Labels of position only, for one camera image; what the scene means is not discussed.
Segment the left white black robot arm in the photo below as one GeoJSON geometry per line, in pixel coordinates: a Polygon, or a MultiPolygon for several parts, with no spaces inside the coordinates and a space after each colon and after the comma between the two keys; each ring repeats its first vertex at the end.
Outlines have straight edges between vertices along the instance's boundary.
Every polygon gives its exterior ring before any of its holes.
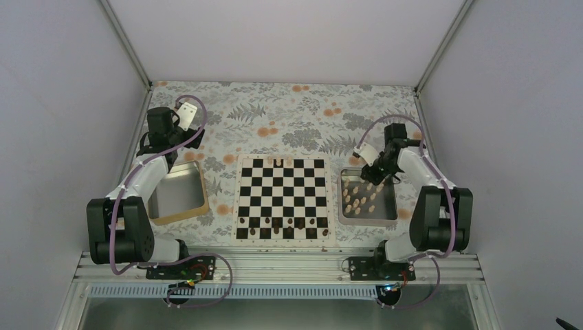
{"type": "Polygon", "coordinates": [[[95,264],[164,263],[173,278],[190,272],[192,261],[180,252],[181,243],[155,237],[146,207],[176,162],[178,150],[201,144],[204,127],[191,128],[196,113],[197,107],[188,102],[177,109],[147,111],[148,130],[130,172],[106,197],[87,204],[89,250],[95,264]]]}

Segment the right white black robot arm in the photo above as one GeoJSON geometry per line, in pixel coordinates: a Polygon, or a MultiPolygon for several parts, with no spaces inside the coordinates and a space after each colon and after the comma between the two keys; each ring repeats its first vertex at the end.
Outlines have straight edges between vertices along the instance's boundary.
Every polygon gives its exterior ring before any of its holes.
{"type": "Polygon", "coordinates": [[[360,140],[353,154],[365,160],[361,178],[380,186],[403,173],[417,191],[408,232],[382,244],[383,255],[372,262],[374,275],[388,280],[399,263],[425,256],[446,258],[464,251],[470,241],[473,194],[450,181],[431,160],[423,138],[408,137],[404,124],[384,129],[384,148],[377,151],[360,140]]]}

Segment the metal tray with light pieces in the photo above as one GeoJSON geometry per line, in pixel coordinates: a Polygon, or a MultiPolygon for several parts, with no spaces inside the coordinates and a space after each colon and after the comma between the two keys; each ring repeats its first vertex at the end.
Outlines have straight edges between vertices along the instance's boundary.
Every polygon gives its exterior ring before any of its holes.
{"type": "Polygon", "coordinates": [[[397,222],[395,185],[374,185],[358,168],[343,168],[338,178],[338,215],[346,226],[388,227],[397,222]]]}

